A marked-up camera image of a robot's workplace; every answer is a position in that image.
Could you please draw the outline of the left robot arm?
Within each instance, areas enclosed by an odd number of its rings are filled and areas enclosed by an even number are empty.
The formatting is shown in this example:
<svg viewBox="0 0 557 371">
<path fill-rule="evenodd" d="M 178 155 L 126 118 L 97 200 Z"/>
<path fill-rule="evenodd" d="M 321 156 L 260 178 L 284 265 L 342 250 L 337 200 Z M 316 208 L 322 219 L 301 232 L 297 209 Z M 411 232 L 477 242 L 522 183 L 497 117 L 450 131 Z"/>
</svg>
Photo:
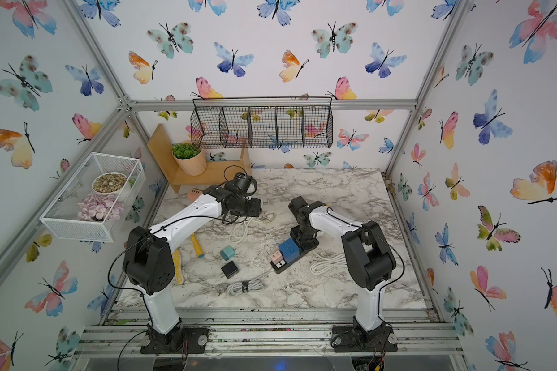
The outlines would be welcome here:
<svg viewBox="0 0 557 371">
<path fill-rule="evenodd" d="M 175 216 L 130 232 L 122 267 L 132 288 L 140 293 L 155 333 L 168 335 L 180 324 L 170 291 L 176 277 L 173 252 L 210 221 L 260 216 L 261 199 L 254 197 L 257 189 L 253 176 L 237 173 L 233 179 L 205 189 Z"/>
</svg>

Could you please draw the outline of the blue plug adapter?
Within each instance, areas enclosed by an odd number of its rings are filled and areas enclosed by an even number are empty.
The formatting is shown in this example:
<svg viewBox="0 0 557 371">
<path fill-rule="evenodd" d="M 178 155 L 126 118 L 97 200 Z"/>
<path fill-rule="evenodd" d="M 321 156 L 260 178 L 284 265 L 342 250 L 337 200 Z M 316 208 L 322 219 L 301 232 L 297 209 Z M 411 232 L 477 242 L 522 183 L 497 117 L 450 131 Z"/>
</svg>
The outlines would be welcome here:
<svg viewBox="0 0 557 371">
<path fill-rule="evenodd" d="M 281 243 L 279 251 L 283 254 L 286 264 L 292 264 L 297 261 L 301 255 L 300 247 L 292 238 L 289 238 L 287 241 Z"/>
</svg>

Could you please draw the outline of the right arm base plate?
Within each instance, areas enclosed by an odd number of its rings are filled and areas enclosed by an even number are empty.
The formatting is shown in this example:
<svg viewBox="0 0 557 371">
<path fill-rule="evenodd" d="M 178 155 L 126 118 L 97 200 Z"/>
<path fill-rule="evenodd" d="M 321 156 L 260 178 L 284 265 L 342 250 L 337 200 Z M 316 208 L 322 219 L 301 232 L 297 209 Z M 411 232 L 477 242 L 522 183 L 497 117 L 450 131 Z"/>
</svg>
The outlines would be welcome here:
<svg viewBox="0 0 557 371">
<path fill-rule="evenodd" d="M 370 332 L 360 326 L 334 326 L 330 345 L 335 352 L 397 352 L 391 326 L 382 324 Z"/>
</svg>

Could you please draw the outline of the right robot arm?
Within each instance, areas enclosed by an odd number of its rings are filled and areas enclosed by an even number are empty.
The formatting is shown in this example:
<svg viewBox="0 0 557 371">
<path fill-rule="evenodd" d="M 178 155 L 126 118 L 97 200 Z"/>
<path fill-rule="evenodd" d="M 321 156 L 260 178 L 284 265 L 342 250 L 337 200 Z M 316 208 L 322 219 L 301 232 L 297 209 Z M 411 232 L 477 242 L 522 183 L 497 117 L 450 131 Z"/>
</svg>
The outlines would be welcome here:
<svg viewBox="0 0 557 371">
<path fill-rule="evenodd" d="M 380 226 L 374 221 L 358 222 L 341 216 L 322 202 L 308 203 L 299 196 L 289 203 L 297 225 L 290 230 L 292 248 L 282 252 L 286 266 L 315 250 L 325 233 L 342 243 L 349 275 L 359 287 L 354 320 L 365 332 L 381 326 L 383 290 L 396 268 L 395 256 Z"/>
</svg>

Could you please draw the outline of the pink power strip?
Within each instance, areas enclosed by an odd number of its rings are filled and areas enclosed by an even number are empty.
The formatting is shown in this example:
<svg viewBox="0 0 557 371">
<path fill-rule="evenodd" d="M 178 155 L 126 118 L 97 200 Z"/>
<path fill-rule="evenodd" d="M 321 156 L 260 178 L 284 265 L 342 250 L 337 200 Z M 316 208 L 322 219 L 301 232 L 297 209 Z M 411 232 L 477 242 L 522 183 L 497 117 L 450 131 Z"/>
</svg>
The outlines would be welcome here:
<svg viewBox="0 0 557 371">
<path fill-rule="evenodd" d="M 203 194 L 202 190 L 199 189 L 192 189 L 187 193 L 187 199 L 193 203 L 196 201 L 201 195 Z"/>
</svg>

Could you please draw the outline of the teal plug adapter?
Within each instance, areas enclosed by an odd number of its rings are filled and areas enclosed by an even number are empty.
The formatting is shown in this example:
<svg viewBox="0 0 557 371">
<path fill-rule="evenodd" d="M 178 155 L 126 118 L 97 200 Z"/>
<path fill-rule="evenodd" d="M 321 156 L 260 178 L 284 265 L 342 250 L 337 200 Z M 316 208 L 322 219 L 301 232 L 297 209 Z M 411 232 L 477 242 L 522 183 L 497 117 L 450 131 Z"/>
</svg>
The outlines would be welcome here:
<svg viewBox="0 0 557 371">
<path fill-rule="evenodd" d="M 235 256 L 235 249 L 231 246 L 227 246 L 221 250 L 220 255 L 225 261 L 230 261 Z"/>
</svg>

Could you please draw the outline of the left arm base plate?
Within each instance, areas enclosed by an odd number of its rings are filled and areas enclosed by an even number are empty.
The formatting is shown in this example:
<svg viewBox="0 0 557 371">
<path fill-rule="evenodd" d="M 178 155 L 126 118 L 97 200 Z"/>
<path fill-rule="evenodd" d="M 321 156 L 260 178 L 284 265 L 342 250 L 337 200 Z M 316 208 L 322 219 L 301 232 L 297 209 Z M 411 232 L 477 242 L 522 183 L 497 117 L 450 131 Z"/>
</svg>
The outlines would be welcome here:
<svg viewBox="0 0 557 371">
<path fill-rule="evenodd" d="M 209 329 L 178 325 L 167 334 L 147 326 L 140 353 L 145 355 L 204 354 L 208 343 Z"/>
</svg>

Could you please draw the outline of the black plug adapter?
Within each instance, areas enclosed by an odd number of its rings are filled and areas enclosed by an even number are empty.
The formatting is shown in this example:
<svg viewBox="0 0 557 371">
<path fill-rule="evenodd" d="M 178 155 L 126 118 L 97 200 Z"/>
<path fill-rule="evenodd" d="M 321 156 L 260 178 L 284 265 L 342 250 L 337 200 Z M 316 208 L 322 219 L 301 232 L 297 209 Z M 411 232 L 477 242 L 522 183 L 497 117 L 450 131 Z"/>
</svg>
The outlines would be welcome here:
<svg viewBox="0 0 557 371">
<path fill-rule="evenodd" d="M 239 268 L 235 262 L 229 261 L 221 267 L 221 271 L 227 279 L 230 279 L 239 272 Z"/>
</svg>

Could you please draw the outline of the black power strip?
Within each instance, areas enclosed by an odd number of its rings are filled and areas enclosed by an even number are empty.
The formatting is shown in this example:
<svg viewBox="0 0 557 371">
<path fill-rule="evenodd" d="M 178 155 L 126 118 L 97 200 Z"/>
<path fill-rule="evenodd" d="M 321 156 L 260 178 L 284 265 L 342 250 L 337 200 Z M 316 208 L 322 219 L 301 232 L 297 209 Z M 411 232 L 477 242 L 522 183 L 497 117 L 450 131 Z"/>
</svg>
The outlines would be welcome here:
<svg viewBox="0 0 557 371">
<path fill-rule="evenodd" d="M 311 250 L 304 250 L 293 239 L 289 238 L 281 243 L 278 250 L 270 256 L 272 270 L 280 275 L 309 252 Z"/>
</svg>

